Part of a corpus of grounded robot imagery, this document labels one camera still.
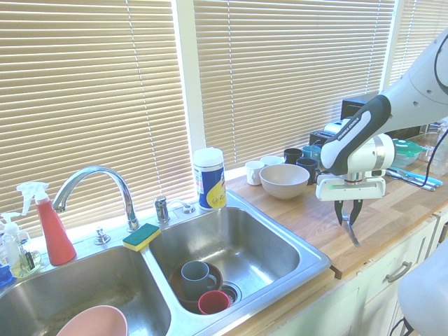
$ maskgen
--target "red spray bottle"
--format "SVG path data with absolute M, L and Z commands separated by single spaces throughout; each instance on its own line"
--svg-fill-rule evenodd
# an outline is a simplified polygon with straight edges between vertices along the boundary
M 67 237 L 65 228 L 56 211 L 52 208 L 49 196 L 45 192 L 48 183 L 27 182 L 17 186 L 17 190 L 23 195 L 22 215 L 26 215 L 34 198 L 37 212 L 41 219 L 43 235 L 47 243 L 48 257 L 51 265 L 63 265 L 76 256 L 75 248 Z

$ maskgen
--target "window blinds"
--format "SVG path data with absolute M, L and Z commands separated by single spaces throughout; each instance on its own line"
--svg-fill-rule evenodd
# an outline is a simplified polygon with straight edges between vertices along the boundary
M 53 199 L 89 165 L 123 176 L 137 211 L 160 193 L 194 196 L 170 0 L 2 1 L 0 41 L 1 212 L 21 211 L 19 183 L 48 182 Z M 95 174 L 61 218 L 123 214 L 113 180 Z M 34 205 L 18 223 L 41 235 Z
M 421 52 L 448 27 L 448 1 L 402 0 L 398 37 L 393 48 L 388 84 L 393 84 Z
M 307 143 L 379 89 L 393 0 L 195 0 L 207 146 L 226 169 Z

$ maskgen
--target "green and yellow sponge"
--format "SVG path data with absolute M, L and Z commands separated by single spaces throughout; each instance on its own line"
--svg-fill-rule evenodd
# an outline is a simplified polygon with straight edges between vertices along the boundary
M 123 239 L 123 246 L 133 251 L 140 251 L 160 234 L 160 228 L 155 225 L 145 224 L 135 232 Z

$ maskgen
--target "kitchen sink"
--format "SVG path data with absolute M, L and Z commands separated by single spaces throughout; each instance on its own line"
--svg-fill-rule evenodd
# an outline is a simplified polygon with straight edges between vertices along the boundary
M 226 207 L 163 230 L 149 245 L 166 279 L 188 261 L 216 266 L 246 298 L 295 270 L 297 249 L 240 208 Z
M 225 208 L 169 216 L 143 251 L 171 309 L 168 335 L 222 335 L 330 266 L 326 255 L 230 191 Z M 220 270 L 229 308 L 211 315 L 183 308 L 169 278 L 190 260 Z
M 76 260 L 0 288 L 0 335 L 56 336 L 95 305 L 119 308 L 129 336 L 223 335 L 330 266 L 326 255 L 233 192 L 217 211 L 193 206 L 193 213 L 171 210 L 165 224 L 141 219 L 161 233 L 140 252 L 122 246 L 127 225 L 105 230 L 112 238 L 100 247 L 91 232 L 75 244 Z M 169 278 L 190 260 L 220 270 L 229 308 L 200 315 L 182 306 Z
M 0 335 L 56 336 L 78 313 L 112 305 L 129 336 L 166 335 L 171 314 L 140 253 L 117 246 L 18 282 L 0 297 Z

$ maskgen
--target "countertop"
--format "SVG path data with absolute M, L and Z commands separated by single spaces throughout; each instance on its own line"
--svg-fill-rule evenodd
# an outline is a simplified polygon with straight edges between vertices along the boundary
M 407 169 L 425 174 L 426 164 L 417 161 Z M 314 296 L 323 295 L 329 288 L 342 286 L 353 276 L 355 272 L 352 271 L 445 207 L 448 204 L 448 176 L 430 176 L 444 183 L 435 192 L 385 177 L 386 195 L 381 199 L 365 200 L 353 225 L 361 247 L 353 245 L 347 224 L 343 223 L 341 226 L 337 222 L 333 202 L 321 202 L 316 198 L 316 185 L 308 185 L 298 197 L 281 200 L 267 194 L 261 185 L 249 185 L 245 176 L 226 182 L 227 189 L 236 192 L 276 222 L 324 252 L 330 257 L 331 270 L 334 272 L 325 271 L 228 332 L 226 336 L 258 335 L 260 330 L 275 323 L 274 319 L 281 315 L 277 311 L 275 317 L 270 316 L 273 308 L 284 312 L 292 308 L 299 309 L 294 305 L 299 302 L 302 302 L 300 305 L 306 304 Z M 352 206 L 353 202 L 346 201 L 345 212 L 350 213 Z M 262 321 L 264 325 L 258 325 L 254 320 Z

